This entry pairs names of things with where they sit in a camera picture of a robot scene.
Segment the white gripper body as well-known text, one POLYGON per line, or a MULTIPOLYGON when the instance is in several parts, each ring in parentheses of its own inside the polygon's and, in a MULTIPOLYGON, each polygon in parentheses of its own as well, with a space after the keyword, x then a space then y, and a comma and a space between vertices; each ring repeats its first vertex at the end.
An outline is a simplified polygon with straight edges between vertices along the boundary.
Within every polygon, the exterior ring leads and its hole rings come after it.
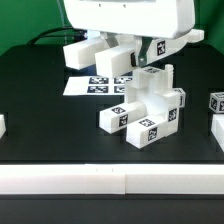
POLYGON ((194 0, 64 0, 74 28, 175 39, 195 25, 194 0))

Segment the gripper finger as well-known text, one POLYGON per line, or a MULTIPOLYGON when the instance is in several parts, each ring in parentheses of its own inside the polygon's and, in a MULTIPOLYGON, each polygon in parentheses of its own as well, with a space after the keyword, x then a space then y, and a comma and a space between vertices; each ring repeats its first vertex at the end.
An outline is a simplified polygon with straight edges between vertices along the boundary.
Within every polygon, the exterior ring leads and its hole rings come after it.
POLYGON ((139 41, 138 64, 145 66, 147 64, 147 51, 151 45, 151 37, 141 37, 139 41))
POLYGON ((114 48, 119 45, 114 33, 107 33, 105 40, 110 48, 114 48))

